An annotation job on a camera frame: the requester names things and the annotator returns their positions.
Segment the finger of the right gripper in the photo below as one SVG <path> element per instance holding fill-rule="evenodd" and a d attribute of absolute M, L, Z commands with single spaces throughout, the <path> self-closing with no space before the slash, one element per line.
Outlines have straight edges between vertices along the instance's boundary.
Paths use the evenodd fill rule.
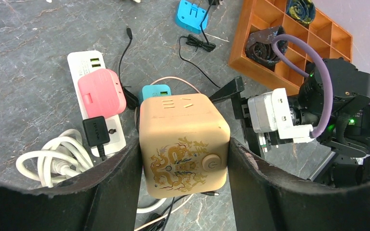
<path fill-rule="evenodd" d="M 218 89 L 209 100 L 212 103 L 220 103 L 240 95 L 245 90 L 242 76 L 237 76 L 223 87 Z"/>

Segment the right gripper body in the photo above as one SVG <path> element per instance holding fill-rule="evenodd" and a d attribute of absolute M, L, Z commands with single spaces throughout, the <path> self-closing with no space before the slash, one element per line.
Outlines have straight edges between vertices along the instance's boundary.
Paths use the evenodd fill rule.
<path fill-rule="evenodd" d="M 231 103 L 235 119 L 240 121 L 244 141 L 252 153 L 264 158 L 265 153 L 278 148 L 277 145 L 271 145 L 268 133 L 254 132 L 247 98 L 236 94 L 231 98 Z"/>

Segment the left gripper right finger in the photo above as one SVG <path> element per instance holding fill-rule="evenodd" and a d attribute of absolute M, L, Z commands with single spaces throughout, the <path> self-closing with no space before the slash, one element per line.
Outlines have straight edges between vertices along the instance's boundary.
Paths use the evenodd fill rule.
<path fill-rule="evenodd" d="M 370 182 L 332 188 L 304 180 L 234 138 L 227 166 L 239 231 L 370 231 Z"/>

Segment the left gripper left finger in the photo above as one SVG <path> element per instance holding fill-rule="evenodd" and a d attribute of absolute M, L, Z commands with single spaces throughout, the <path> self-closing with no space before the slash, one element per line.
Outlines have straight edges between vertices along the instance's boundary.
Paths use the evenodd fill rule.
<path fill-rule="evenodd" d="M 132 231 L 142 177 L 137 139 L 58 186 L 0 183 L 0 231 Z"/>

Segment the black power adapter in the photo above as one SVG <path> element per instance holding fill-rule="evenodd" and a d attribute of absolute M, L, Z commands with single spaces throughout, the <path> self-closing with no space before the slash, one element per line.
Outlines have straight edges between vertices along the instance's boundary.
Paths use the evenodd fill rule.
<path fill-rule="evenodd" d="M 110 142 L 106 120 L 103 116 L 84 119 L 82 124 L 90 147 L 97 147 Z"/>

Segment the wooden cube adapter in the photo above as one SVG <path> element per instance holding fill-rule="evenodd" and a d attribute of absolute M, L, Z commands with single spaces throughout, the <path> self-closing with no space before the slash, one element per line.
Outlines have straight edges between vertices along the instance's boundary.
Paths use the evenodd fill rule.
<path fill-rule="evenodd" d="M 204 94 L 144 100 L 139 143 L 147 192 L 162 199 L 220 189 L 229 142 L 228 123 Z"/>

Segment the blue folding extension socket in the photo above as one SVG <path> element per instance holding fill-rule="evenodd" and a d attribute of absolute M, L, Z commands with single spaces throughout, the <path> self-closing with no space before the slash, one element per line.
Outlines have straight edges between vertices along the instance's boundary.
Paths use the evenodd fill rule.
<path fill-rule="evenodd" d="M 181 0 L 175 17 L 176 24 L 194 34 L 201 34 L 208 24 L 207 10 L 188 0 Z"/>

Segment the teal power strip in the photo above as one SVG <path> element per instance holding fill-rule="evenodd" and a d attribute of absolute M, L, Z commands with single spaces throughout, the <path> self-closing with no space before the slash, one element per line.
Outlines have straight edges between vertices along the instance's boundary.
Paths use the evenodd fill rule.
<path fill-rule="evenodd" d="M 139 92 L 138 99 L 139 103 L 141 104 L 144 100 L 148 98 L 170 96 L 171 94 L 171 88 L 166 84 L 145 85 Z"/>

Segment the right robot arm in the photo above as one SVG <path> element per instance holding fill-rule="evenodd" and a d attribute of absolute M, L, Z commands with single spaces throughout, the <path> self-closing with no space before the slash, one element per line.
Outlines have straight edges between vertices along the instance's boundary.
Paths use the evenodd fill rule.
<path fill-rule="evenodd" d="M 359 71 L 343 58 L 323 59 L 332 82 L 332 112 L 325 131 L 316 138 L 331 153 L 318 165 L 309 180 L 335 188 L 358 186 L 370 181 L 370 74 Z M 307 74 L 299 93 L 287 96 L 292 125 L 317 126 L 323 108 L 324 88 L 321 72 L 314 63 L 305 68 Z M 259 156 L 278 145 L 293 143 L 282 139 L 277 131 L 254 131 L 248 101 L 244 98 L 241 78 L 235 78 L 209 97 L 213 103 L 231 99 L 235 119 L 241 120 L 249 149 Z"/>

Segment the pink folding plug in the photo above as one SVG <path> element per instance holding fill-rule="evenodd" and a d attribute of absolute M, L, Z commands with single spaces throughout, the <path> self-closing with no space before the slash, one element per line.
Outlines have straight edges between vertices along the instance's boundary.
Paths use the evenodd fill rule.
<path fill-rule="evenodd" d="M 98 69 L 78 80 L 78 88 L 88 118 L 110 118 L 127 106 L 118 75 L 110 69 Z"/>

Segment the white usb power strip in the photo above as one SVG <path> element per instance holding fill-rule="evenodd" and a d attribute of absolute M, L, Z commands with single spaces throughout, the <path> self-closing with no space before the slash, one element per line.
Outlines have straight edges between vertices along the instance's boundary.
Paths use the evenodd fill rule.
<path fill-rule="evenodd" d="M 110 142 L 104 149 L 106 156 L 111 157 L 126 146 L 119 114 L 127 103 L 119 77 L 106 68 L 99 51 L 71 52 L 67 62 L 82 118 L 105 118 Z"/>

